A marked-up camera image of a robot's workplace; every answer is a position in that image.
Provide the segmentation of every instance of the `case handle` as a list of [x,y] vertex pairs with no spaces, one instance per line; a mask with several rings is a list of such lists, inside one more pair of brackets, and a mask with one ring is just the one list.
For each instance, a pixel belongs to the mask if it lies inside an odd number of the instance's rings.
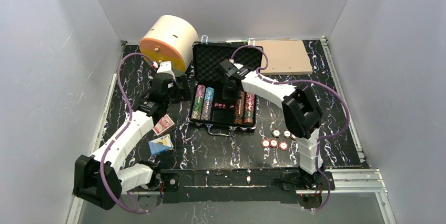
[[251,45],[251,42],[253,46],[256,45],[256,40],[254,38],[248,39],[248,45]]
[[203,43],[203,44],[206,43],[207,44],[208,43],[208,39],[209,39],[209,37],[207,35],[202,35],[201,36],[201,43]]
[[226,137],[231,137],[234,135],[235,133],[235,128],[234,127],[229,127],[229,134],[223,134],[223,133],[213,133],[210,131],[210,128],[212,127],[212,125],[207,125],[208,127],[208,134],[212,135],[212,136],[226,136]]

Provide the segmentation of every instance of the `poker chip case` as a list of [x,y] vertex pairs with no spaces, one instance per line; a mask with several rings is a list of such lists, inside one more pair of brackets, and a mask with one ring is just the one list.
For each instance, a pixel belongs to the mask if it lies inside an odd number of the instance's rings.
[[[233,52],[243,44],[230,43],[204,43],[195,42],[192,45],[193,52],[193,66],[195,72],[195,87],[192,94],[192,103],[189,112],[188,120],[195,123],[197,126],[206,126],[211,135],[227,136],[225,134],[211,133],[211,127],[226,128],[233,134],[236,130],[254,130],[256,128],[256,108],[257,95],[254,95],[254,110],[250,115],[253,115],[252,125],[236,124],[237,102],[229,102],[222,97],[222,78],[219,76],[215,67],[225,58],[230,58]],[[262,62],[262,53],[254,48],[243,48],[237,52],[234,57],[234,62],[243,64],[252,69],[260,67]],[[211,101],[210,115],[197,116],[195,104],[204,103],[204,106],[209,106],[210,89],[213,89],[213,99]]]

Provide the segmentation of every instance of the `black foam insert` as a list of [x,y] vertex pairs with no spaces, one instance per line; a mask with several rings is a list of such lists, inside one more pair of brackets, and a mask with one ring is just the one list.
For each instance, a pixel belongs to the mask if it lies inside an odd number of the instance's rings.
[[[196,42],[192,45],[194,53],[195,80],[197,83],[215,89],[221,88],[222,79],[215,67],[225,58],[230,58],[234,51],[242,45],[227,43]],[[262,63],[262,52],[254,48],[243,48],[237,52],[234,62],[256,69]]]

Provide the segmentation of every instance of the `white wall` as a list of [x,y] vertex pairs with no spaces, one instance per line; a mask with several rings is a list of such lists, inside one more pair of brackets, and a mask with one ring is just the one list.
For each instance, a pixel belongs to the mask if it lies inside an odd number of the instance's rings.
[[329,44],[398,223],[444,223],[446,0],[348,0]]
[[0,0],[0,223],[64,223],[120,42],[97,0]]
[[327,36],[347,0],[99,0],[121,40],[139,42],[161,15],[212,40]]

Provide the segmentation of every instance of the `black marble surface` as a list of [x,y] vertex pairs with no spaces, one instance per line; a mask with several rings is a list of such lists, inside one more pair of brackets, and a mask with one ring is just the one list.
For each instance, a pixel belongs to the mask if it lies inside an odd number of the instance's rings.
[[[304,41],[308,56],[313,66],[312,75],[275,76],[278,80],[312,79],[336,89],[331,72],[325,59],[319,40]],[[138,46],[125,46],[124,55],[139,52]],[[122,69],[121,79],[130,102],[133,103],[138,94],[149,87],[153,69],[141,57],[128,59]],[[188,70],[189,83],[195,85],[194,69]],[[333,134],[340,130],[345,122],[341,104],[320,87],[314,87],[317,100],[324,111],[320,134]],[[110,110],[104,128],[103,142],[121,126],[128,116],[127,107],[115,87],[111,99]],[[237,133],[233,137],[211,136],[205,127],[197,127],[187,122],[191,102],[171,105],[168,115],[176,123],[169,133],[174,150],[156,158],[152,157],[148,141],[155,139],[153,131],[149,132],[135,147],[123,163],[123,167],[132,166],[140,160],[151,160],[158,163],[161,169],[237,169],[237,168],[274,168],[296,167],[299,163],[297,145],[291,139],[287,151],[279,148],[264,149],[261,140],[271,138],[271,129],[285,129],[282,111],[269,101],[257,100],[257,129],[252,133]],[[361,165],[350,131],[340,137],[325,140],[322,143],[322,158],[328,167],[357,167]]]

